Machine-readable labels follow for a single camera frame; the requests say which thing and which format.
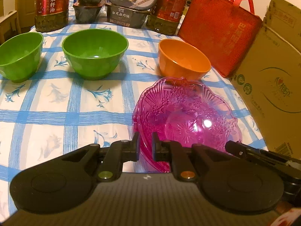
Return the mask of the lower instant rice box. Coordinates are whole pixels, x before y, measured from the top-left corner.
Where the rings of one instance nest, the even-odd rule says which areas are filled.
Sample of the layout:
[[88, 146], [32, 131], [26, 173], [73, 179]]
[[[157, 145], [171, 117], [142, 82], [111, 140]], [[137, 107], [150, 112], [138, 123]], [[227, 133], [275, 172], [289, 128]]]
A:
[[151, 13], [149, 10], [139, 11], [122, 6], [112, 5], [111, 3], [106, 3], [105, 5], [107, 9], [108, 22], [134, 29], [141, 28], [148, 15]]

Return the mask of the green bowl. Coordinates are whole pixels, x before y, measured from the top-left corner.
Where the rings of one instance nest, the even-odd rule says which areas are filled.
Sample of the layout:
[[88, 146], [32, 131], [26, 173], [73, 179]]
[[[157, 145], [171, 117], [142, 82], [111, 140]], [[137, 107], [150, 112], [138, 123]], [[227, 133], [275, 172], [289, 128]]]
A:
[[1, 45], [1, 75], [15, 83], [28, 80], [40, 65], [44, 37], [38, 32], [17, 35]]
[[62, 49], [79, 76], [100, 80], [117, 67], [128, 49], [128, 40], [112, 30], [86, 29], [67, 36]]

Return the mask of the cooking oil bottle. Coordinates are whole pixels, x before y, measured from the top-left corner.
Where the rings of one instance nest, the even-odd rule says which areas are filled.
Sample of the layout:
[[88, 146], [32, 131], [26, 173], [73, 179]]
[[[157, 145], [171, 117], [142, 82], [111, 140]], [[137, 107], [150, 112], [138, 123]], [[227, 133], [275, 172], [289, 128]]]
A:
[[160, 34], [173, 36], [183, 15], [187, 0], [157, 0], [146, 26]]
[[69, 0], [35, 0], [35, 29], [45, 33], [68, 24]]

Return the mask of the orange plastic bowl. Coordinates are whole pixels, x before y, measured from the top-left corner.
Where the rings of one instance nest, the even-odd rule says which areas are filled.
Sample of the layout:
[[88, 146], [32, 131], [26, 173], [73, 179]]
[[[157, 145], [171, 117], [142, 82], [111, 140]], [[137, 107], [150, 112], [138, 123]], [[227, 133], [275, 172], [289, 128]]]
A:
[[158, 62], [163, 76], [186, 80], [198, 80], [211, 70], [211, 62], [204, 53], [175, 39], [159, 42]]

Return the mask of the red tote bag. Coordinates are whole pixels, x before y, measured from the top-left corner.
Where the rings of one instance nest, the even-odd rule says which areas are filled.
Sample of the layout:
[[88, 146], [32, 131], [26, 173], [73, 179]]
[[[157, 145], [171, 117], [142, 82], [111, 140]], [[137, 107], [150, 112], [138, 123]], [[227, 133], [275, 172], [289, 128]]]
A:
[[262, 26], [253, 0], [192, 0], [178, 31], [221, 76], [238, 68]]

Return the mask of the lower dark food cup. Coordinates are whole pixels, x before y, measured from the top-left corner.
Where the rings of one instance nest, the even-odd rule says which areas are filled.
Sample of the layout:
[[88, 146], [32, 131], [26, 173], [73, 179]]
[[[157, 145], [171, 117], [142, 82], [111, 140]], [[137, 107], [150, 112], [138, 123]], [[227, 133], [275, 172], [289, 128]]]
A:
[[92, 24], [96, 21], [98, 14], [102, 8], [102, 4], [99, 3], [96, 6], [83, 6], [79, 2], [73, 3], [75, 12], [75, 20], [77, 24]]

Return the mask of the right cooking oil bottle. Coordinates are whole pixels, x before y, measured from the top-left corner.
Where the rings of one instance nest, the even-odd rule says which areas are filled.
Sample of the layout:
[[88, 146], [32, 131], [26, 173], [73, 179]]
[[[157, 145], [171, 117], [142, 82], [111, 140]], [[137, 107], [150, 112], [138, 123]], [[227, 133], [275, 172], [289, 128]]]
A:
[[146, 26], [160, 34], [173, 36], [183, 15], [187, 0], [157, 0]]

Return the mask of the large pink glass plate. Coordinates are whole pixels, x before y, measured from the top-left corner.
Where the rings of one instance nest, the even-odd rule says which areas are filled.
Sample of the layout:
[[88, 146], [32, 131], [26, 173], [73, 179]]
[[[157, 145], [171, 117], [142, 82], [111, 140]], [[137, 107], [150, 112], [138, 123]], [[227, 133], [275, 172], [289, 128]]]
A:
[[170, 171], [166, 162], [153, 160], [152, 134], [183, 147], [204, 144], [221, 152], [227, 141], [242, 141], [238, 119], [229, 105], [199, 81], [164, 77], [139, 97], [133, 130], [140, 133], [141, 154], [156, 171]]

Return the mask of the large cardboard box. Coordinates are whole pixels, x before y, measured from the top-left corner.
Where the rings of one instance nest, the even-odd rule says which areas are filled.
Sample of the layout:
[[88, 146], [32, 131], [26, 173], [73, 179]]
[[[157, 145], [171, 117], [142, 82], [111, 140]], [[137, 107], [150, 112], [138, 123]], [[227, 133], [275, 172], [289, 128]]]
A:
[[270, 151], [300, 159], [300, 9], [271, 0], [231, 77]]

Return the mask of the white shelf rack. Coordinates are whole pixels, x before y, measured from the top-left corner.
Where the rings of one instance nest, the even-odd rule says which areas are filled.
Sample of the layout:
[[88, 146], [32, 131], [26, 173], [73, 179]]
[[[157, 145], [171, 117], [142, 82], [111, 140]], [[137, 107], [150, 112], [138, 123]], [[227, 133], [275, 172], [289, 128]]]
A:
[[1, 0], [1, 44], [9, 30], [21, 34], [16, 0]]

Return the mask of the left cooking oil bottle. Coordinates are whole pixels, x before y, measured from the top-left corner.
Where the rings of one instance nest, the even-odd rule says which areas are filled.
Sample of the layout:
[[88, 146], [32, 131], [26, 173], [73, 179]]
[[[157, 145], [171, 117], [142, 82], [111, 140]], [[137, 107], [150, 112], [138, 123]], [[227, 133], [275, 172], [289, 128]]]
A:
[[35, 29], [45, 33], [68, 24], [69, 0], [35, 0]]

